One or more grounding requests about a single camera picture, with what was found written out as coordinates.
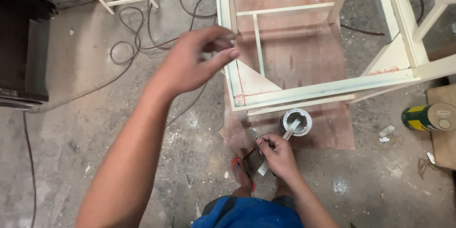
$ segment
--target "workshop floor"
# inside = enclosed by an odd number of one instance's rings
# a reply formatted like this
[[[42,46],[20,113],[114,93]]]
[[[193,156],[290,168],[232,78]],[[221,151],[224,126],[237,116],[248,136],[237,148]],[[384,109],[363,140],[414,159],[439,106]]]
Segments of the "workshop floor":
[[[197,0],[183,0],[192,8]],[[425,0],[426,13],[433,5]],[[191,17],[178,0],[159,0],[160,9],[151,16],[152,35],[157,42],[178,36],[188,29]],[[134,6],[146,11],[146,2]],[[413,0],[419,10],[419,2]],[[202,14],[214,12],[215,0],[205,0]],[[341,23],[364,30],[381,31],[374,0],[347,0]],[[449,8],[425,38],[434,50],[456,38],[456,8]],[[138,14],[123,17],[134,26]],[[213,20],[196,20],[195,27]],[[48,31],[40,31],[48,24]],[[110,15],[97,2],[60,11],[35,34],[49,35],[49,48],[34,53],[47,56],[46,85],[50,109],[113,79],[124,67],[108,58],[111,45],[133,42],[117,15]],[[143,45],[145,31],[141,32]],[[383,37],[342,29],[347,76],[359,76],[385,44]],[[114,51],[121,60],[129,54],[121,46]],[[115,83],[44,114],[27,114],[37,181],[35,227],[73,227],[79,204],[91,179],[127,120],[148,78],[166,52],[140,53],[131,68]],[[223,74],[209,81],[196,104],[165,131],[160,166],[142,227],[185,227],[201,215],[209,201],[237,188],[229,171],[234,153],[223,147],[218,130],[223,126]],[[38,82],[31,81],[31,86]],[[341,227],[454,227],[455,192],[451,173],[428,168],[424,179],[417,173],[419,158],[432,151],[430,135],[405,128],[399,114],[409,106],[424,104],[420,84],[370,98],[350,107],[355,150],[298,150],[299,169]],[[177,115],[199,90],[178,97],[170,109]],[[30,225],[33,190],[24,137],[22,112],[0,108],[0,227]],[[378,132],[396,127],[391,142],[378,142]],[[258,153],[249,157],[257,163]],[[189,188],[185,175],[191,179]],[[275,179],[254,175],[255,197],[270,199]]]

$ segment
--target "yellow label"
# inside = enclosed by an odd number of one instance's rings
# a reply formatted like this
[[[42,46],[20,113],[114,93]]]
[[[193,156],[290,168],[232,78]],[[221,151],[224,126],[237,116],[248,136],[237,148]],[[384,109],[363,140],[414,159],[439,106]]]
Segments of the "yellow label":
[[[423,126],[423,124],[419,120],[409,120],[408,124],[416,130],[419,131],[426,131],[429,130],[427,127]]]
[[[423,109],[425,109],[426,105],[424,106],[415,106],[415,107],[412,107],[408,110],[408,112],[414,112],[414,111],[422,111]]]

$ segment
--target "paint can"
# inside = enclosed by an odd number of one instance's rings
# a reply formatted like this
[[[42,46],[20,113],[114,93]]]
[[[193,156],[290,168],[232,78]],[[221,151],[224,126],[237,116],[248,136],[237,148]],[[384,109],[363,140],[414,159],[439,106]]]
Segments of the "paint can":
[[[448,103],[415,106],[402,112],[402,123],[411,130],[444,130],[456,128],[456,108]]]
[[[303,109],[291,109],[283,114],[279,119],[279,130],[285,134],[295,119],[299,119],[301,123],[298,125],[293,135],[303,136],[311,130],[311,115]]]

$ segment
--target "green paint can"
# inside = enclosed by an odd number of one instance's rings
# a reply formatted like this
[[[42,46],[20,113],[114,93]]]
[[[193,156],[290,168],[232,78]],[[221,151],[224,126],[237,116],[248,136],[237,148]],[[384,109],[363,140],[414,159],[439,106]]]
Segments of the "green paint can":
[[[456,128],[456,108],[448,103],[415,106],[402,112],[402,123],[411,130],[444,130]]]

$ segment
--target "blue shirt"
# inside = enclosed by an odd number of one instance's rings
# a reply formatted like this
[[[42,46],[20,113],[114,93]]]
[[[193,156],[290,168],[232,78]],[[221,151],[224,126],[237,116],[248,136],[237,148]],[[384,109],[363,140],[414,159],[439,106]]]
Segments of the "blue shirt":
[[[229,211],[226,212],[225,203],[228,199],[227,196],[220,198],[211,212],[195,220],[191,227],[303,228],[297,213],[290,208],[258,198],[238,197],[235,204],[228,207]]]

